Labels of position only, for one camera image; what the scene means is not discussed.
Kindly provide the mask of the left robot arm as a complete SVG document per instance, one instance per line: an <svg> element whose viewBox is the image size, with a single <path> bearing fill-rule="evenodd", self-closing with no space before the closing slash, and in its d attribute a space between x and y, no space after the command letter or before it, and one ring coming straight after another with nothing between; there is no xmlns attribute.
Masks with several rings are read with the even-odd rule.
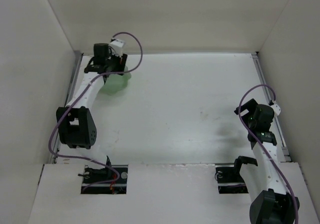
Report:
<svg viewBox="0 0 320 224"><path fill-rule="evenodd" d="M65 107L59 107L56 118L59 121L69 106L69 113L58 127L60 142L71 149L91 149L96 142L97 128L91 108L100 89L109 76L122 76L128 55L124 53L125 41L112 38L106 43L94 44L93 57L84 68L78 91Z"/></svg>

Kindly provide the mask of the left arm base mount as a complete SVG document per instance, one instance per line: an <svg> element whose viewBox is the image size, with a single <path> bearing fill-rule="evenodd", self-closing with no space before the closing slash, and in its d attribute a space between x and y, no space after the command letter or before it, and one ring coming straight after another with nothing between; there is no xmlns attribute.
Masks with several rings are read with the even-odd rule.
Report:
<svg viewBox="0 0 320 224"><path fill-rule="evenodd" d="M94 169L85 167L84 173L79 173L82 178L81 194L126 194L128 180L128 166L112 166L120 175L117 175L107 169Z"/></svg>

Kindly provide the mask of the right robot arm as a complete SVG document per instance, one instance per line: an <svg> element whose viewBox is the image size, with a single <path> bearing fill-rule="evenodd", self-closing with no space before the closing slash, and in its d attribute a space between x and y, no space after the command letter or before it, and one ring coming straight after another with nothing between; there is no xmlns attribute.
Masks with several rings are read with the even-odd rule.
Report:
<svg viewBox="0 0 320 224"><path fill-rule="evenodd" d="M287 182L279 173L276 136L271 132L271 124L278 105L259 104L251 99L235 109L248 130L248 140L254 158L238 158L239 174L244 180L251 198L251 223L294 223L300 207L299 199L290 193Z"/></svg>

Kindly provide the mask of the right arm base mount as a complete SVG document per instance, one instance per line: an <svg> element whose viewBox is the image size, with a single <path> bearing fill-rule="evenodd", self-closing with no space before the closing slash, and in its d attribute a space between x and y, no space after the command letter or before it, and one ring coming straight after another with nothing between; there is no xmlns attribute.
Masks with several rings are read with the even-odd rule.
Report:
<svg viewBox="0 0 320 224"><path fill-rule="evenodd" d="M218 183L219 194L247 194L247 186L243 178L235 173L233 166L218 166L215 168L215 180Z"/></svg>

